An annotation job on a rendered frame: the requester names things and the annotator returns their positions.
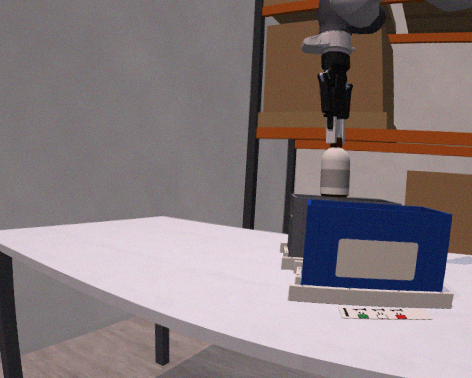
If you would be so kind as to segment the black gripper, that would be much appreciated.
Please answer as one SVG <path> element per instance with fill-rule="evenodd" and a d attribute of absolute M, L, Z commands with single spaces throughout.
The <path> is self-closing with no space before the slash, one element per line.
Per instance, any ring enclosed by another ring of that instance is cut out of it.
<path fill-rule="evenodd" d="M 349 118 L 353 88 L 352 84 L 346 83 L 346 72 L 350 69 L 350 56 L 344 52 L 328 51 L 321 56 L 321 67 L 324 73 L 317 74 L 317 77 L 320 86 L 321 110 L 325 113 L 323 116 L 326 117 L 326 143 L 337 143 L 337 133 L 340 133 L 342 145 L 345 145 L 345 119 Z"/>

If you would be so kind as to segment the white bottle with grey label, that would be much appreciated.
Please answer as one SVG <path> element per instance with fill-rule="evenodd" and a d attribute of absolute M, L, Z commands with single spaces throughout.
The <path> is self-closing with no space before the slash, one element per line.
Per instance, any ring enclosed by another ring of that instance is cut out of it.
<path fill-rule="evenodd" d="M 320 194 L 327 197 L 347 197 L 350 185 L 350 157 L 342 149 L 341 134 L 337 134 L 337 143 L 330 143 L 330 148 L 322 155 Z"/>

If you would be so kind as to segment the white paper pick list strip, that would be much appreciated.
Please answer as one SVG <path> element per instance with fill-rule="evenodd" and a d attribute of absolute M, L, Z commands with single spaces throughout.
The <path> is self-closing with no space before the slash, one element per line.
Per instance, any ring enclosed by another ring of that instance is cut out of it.
<path fill-rule="evenodd" d="M 342 319 L 433 320 L 423 309 L 338 307 Z"/>

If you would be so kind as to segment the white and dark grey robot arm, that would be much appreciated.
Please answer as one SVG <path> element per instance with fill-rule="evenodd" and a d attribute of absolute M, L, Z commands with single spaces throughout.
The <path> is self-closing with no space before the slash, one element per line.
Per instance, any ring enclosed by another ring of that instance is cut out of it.
<path fill-rule="evenodd" d="M 303 53 L 355 52 L 352 34 L 373 34 L 384 25 L 386 15 L 381 1 L 387 0 L 319 0 L 319 34 L 304 39 Z M 472 0 L 425 1 L 448 12 L 472 7 Z"/>

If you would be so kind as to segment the grey divided crate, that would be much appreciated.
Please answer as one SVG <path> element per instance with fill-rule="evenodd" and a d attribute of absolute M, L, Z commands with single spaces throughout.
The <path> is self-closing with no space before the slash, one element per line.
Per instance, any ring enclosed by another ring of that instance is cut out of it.
<path fill-rule="evenodd" d="M 375 204 L 389 204 L 389 205 L 402 205 L 401 203 L 391 202 L 382 199 L 370 199 L 370 198 L 354 198 L 354 197 L 325 197 L 322 195 L 306 195 L 306 194 L 292 194 L 294 196 L 294 213 L 292 218 L 293 207 L 291 206 L 291 229 L 288 235 L 288 257 L 303 258 L 304 255 L 304 241 L 306 232 L 306 221 L 307 221 L 307 205 L 308 199 L 314 200 L 329 200 L 329 201 L 343 201 L 343 202 L 362 202 L 362 203 L 375 203 Z M 357 201 L 351 201 L 357 200 Z M 371 202 L 367 202 L 371 201 Z M 384 202 L 384 203 L 383 203 Z"/>

